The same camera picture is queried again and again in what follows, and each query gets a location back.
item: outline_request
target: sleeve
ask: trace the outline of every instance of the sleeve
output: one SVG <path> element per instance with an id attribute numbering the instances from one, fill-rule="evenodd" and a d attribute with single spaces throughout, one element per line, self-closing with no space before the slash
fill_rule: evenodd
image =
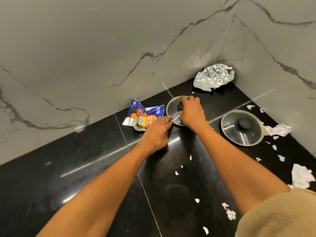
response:
<path id="1" fill-rule="evenodd" d="M 316 236 L 316 193 L 293 188 L 248 211 L 236 237 Z"/>

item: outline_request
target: forearm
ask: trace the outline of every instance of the forearm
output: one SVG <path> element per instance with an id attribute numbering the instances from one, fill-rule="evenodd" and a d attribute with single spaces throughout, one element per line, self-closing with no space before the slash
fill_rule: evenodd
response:
<path id="1" fill-rule="evenodd" d="M 38 236 L 105 236 L 136 172 L 150 154 L 138 144 L 66 203 Z"/>
<path id="2" fill-rule="evenodd" d="M 265 199 L 290 190 L 268 169 L 216 133 L 207 122 L 194 131 L 242 214 Z"/>

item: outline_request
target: glossy black surface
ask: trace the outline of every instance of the glossy black surface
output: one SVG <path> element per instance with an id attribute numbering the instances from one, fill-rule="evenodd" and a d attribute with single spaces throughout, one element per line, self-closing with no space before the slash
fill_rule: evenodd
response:
<path id="1" fill-rule="evenodd" d="M 211 93 L 193 88 L 192 83 L 188 80 L 141 103 L 166 106 L 173 97 L 194 92 L 218 133 L 221 117 L 233 109 L 249 111 L 265 125 L 276 125 L 232 83 Z M 255 107 L 249 110 L 247 105 Z M 69 197 L 131 150 L 143 132 L 121 125 L 127 112 L 126 108 L 1 165 L 0 235 L 35 236 Z M 265 136 L 256 146 L 239 148 L 253 159 L 262 159 L 259 163 L 287 184 L 294 163 L 316 172 L 316 159 L 291 135 L 277 140 Z M 277 155 L 284 156 L 285 162 Z M 174 125 L 168 147 L 148 157 L 138 175 L 107 236 L 156 237 L 160 232 L 164 237 L 206 236 L 203 227 L 208 228 L 208 236 L 234 236 L 241 215 L 205 148 L 187 127 Z M 316 182 L 311 182 L 310 189 L 316 190 Z M 236 220 L 228 219 L 224 202 L 237 213 Z"/>

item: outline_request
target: chip bag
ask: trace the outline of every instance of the chip bag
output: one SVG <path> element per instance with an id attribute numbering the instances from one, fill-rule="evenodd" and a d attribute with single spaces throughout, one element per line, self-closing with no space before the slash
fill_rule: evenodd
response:
<path id="1" fill-rule="evenodd" d="M 134 99 L 122 124 L 137 131 L 145 131 L 156 119 L 163 118 L 164 112 L 164 105 L 145 108 Z"/>

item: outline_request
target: lay's logo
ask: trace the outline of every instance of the lay's logo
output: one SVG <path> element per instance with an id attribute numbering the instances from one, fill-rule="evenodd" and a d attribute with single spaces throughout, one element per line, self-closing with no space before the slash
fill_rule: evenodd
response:
<path id="1" fill-rule="evenodd" d="M 155 120 L 157 119 L 156 116 L 153 116 L 153 115 L 148 115 L 145 119 L 145 124 L 147 126 L 150 126 Z"/>

